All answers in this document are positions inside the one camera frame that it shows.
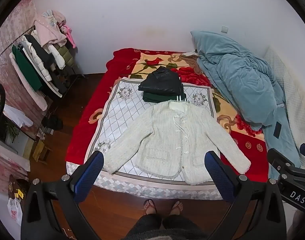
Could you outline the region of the dark green folded garment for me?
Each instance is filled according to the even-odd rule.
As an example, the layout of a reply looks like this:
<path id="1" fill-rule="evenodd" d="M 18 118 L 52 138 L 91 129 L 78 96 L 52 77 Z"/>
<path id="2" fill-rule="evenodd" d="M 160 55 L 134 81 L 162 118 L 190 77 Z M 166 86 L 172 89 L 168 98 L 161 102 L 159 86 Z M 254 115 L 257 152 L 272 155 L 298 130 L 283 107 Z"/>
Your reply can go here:
<path id="1" fill-rule="evenodd" d="M 165 92 L 165 93 L 150 93 L 143 92 L 143 100 L 145 102 L 151 103 L 160 103 L 165 101 L 186 101 L 185 93 L 173 93 L 173 92 Z"/>

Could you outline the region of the black remote on duvet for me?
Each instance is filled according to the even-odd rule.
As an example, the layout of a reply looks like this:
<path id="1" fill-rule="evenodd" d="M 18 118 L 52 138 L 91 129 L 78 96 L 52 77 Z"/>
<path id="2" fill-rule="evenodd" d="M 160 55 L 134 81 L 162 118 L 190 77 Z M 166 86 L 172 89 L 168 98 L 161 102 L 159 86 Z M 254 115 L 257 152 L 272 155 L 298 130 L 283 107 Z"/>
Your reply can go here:
<path id="1" fill-rule="evenodd" d="M 277 139 L 280 137 L 281 128 L 282 128 L 282 124 L 277 121 L 273 133 L 274 137 Z"/>

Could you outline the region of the white bed sheet right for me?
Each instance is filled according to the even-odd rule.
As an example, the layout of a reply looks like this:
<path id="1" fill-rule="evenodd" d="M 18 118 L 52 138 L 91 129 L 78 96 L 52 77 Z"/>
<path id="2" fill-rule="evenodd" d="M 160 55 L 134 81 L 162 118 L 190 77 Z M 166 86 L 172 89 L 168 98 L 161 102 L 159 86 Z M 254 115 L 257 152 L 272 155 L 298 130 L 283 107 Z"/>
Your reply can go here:
<path id="1" fill-rule="evenodd" d="M 291 133 L 297 148 L 305 143 L 305 92 L 279 56 L 269 48 L 264 59 L 273 69 L 285 94 L 285 106 Z"/>

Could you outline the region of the person foot sandal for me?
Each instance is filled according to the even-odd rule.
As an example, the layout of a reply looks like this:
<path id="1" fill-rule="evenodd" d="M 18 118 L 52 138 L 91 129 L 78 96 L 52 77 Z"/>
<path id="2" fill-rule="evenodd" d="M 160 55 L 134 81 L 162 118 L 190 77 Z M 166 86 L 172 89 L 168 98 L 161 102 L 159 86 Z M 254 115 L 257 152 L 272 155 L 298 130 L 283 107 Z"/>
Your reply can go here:
<path id="1" fill-rule="evenodd" d="M 143 208 L 145 215 L 157 214 L 156 206 L 152 199 L 147 199 L 143 204 Z"/>
<path id="2" fill-rule="evenodd" d="M 183 209 L 184 209 L 184 206 L 183 206 L 182 202 L 178 200 L 178 201 L 173 205 L 173 207 L 172 207 L 172 209 L 171 209 L 169 215 L 170 215 L 170 216 L 171 216 L 171 215 L 180 215 L 180 214 L 182 213 Z"/>

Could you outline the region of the pink hanging garment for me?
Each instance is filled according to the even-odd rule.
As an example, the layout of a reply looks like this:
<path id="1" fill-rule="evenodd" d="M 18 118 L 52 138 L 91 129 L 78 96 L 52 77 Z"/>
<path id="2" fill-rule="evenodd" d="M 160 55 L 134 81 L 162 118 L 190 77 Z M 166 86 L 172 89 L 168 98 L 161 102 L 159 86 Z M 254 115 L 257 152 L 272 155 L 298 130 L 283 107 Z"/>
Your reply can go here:
<path id="1" fill-rule="evenodd" d="M 75 49 L 76 44 L 75 44 L 75 42 L 73 40 L 73 37 L 72 37 L 72 29 L 70 27 L 68 27 L 67 25 L 63 24 L 63 25 L 61 25 L 60 30 L 63 34 L 66 35 L 67 39 L 69 40 L 69 42 L 72 45 L 72 48 Z"/>

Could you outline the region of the person right foot sandal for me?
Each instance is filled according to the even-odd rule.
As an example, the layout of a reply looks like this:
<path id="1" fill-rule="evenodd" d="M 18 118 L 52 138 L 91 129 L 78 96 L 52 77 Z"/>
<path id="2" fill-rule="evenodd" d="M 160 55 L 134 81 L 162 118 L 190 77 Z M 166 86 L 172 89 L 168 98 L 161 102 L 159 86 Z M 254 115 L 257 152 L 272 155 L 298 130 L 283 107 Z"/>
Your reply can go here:
<path id="1" fill-rule="evenodd" d="M 184 206 L 183 206 L 182 202 L 178 200 L 178 201 L 173 205 L 173 207 L 172 207 L 172 209 L 171 209 L 169 215 L 170 215 L 170 216 L 171 216 L 171 215 L 180 215 L 180 214 L 182 213 L 183 209 L 184 209 Z"/>

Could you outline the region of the white wall socket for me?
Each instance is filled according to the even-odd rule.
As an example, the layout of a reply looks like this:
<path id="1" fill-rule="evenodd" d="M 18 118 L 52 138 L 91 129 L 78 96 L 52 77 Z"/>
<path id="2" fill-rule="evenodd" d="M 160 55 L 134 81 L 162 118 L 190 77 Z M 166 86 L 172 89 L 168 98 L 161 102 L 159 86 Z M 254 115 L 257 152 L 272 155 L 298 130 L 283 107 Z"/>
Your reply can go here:
<path id="1" fill-rule="evenodd" d="M 228 31 L 229 31 L 229 28 L 228 28 L 228 27 L 226 27 L 226 26 L 222 26 L 222 27 L 221 27 L 221 32 L 222 32 L 222 33 L 227 34 Z"/>

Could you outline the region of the black leather jacket folded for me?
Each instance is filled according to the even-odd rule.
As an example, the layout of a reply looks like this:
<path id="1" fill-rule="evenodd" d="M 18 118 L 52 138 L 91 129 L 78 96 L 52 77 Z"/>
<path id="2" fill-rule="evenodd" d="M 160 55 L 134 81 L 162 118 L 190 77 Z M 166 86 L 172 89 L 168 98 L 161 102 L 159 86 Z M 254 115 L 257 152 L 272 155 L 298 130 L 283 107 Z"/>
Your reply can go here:
<path id="1" fill-rule="evenodd" d="M 151 72 L 140 83 L 138 90 L 167 96 L 181 95 L 184 91 L 178 74 L 166 67 L 159 67 L 157 70 Z"/>

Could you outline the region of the white plastic bag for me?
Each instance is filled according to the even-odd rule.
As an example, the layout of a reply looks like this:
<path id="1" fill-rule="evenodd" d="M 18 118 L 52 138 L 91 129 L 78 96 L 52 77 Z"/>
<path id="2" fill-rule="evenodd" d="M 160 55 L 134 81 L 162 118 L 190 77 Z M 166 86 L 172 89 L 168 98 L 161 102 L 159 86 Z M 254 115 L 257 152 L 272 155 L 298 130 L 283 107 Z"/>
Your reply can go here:
<path id="1" fill-rule="evenodd" d="M 21 226 L 23 212 L 18 198 L 9 198 L 7 208 L 12 220 L 14 220 L 19 226 Z"/>

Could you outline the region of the clothes rack with garments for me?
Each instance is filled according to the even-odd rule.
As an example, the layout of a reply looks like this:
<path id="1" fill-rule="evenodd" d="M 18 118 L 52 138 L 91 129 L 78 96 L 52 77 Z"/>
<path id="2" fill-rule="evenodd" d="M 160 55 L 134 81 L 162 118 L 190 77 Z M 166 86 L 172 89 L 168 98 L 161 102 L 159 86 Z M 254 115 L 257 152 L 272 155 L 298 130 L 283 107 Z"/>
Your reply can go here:
<path id="1" fill-rule="evenodd" d="M 76 81 L 77 64 L 66 35 L 60 30 L 67 25 L 59 11 L 47 10 L 33 20 L 32 28 L 11 47 L 10 62 L 28 94 L 41 111 L 61 100 Z"/>

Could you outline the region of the person left foot sandal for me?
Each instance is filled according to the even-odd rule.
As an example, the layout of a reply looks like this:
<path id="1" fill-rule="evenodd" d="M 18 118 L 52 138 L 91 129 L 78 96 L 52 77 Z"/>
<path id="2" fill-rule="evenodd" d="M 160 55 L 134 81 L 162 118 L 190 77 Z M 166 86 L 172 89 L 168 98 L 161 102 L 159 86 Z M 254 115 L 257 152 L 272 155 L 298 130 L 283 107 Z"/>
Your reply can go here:
<path id="1" fill-rule="evenodd" d="M 152 199 L 147 199 L 143 204 L 143 208 L 145 215 L 157 214 L 156 206 Z"/>

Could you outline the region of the red floral blanket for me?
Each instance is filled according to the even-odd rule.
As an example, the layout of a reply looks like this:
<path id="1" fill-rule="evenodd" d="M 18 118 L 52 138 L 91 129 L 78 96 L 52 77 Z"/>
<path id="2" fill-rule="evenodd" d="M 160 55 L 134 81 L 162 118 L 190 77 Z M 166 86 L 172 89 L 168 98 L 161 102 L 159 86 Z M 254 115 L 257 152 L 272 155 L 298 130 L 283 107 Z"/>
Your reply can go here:
<path id="1" fill-rule="evenodd" d="M 79 123 L 73 129 L 71 142 L 66 151 L 67 162 L 81 164 L 97 126 L 97 117 L 103 115 L 103 108 L 111 94 L 113 86 L 122 77 L 144 79 L 160 64 L 168 66 L 186 83 L 211 87 L 210 80 L 202 73 L 196 56 L 185 56 L 176 51 L 153 51 L 123 48 L 113 54 L 106 64 L 107 72 L 97 85 L 88 101 Z M 261 130 L 254 131 L 237 111 L 213 90 L 213 102 L 217 111 L 217 120 L 230 133 L 241 151 L 251 161 L 246 173 L 249 179 L 265 182 L 268 179 L 269 164 L 264 135 Z"/>

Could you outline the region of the white mattress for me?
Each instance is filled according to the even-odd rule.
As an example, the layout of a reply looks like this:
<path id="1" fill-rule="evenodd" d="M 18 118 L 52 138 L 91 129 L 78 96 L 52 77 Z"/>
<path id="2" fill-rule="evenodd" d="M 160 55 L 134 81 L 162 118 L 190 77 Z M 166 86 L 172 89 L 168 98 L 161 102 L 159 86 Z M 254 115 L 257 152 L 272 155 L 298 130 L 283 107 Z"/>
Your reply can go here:
<path id="1" fill-rule="evenodd" d="M 94 185 L 113 192 L 128 193 L 138 197 L 155 199 L 221 200 L 212 181 L 189 185 L 179 173 L 174 179 L 165 179 L 145 173 L 135 167 L 130 159 L 114 174 L 100 171 Z"/>

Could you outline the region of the blue-grey duvet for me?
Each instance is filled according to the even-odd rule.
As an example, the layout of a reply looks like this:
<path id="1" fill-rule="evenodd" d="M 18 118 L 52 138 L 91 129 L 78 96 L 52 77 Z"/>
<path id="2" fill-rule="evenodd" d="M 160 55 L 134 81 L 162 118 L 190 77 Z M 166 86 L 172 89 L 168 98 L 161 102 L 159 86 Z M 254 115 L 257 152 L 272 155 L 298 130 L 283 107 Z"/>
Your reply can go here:
<path id="1" fill-rule="evenodd" d="M 285 94 L 270 65 L 235 40 L 211 31 L 191 31 L 197 63 L 212 85 L 255 131 L 261 129 L 267 149 L 274 148 L 301 167 L 290 130 Z M 282 124 L 274 137 L 276 122 Z"/>

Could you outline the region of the white tweed jacket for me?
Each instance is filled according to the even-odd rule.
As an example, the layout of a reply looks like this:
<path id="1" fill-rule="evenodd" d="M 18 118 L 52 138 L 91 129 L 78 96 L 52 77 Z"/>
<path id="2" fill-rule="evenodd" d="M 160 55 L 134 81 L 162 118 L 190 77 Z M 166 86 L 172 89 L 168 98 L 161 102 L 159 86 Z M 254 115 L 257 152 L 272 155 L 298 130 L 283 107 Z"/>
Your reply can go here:
<path id="1" fill-rule="evenodd" d="M 240 174 L 251 166 L 209 111 L 187 102 L 165 101 L 129 124 L 104 154 L 104 168 L 112 174 L 135 157 L 135 167 L 147 174 L 165 179 L 180 174 L 187 184 L 198 185 L 211 179 L 204 165 L 209 151 L 223 154 Z"/>

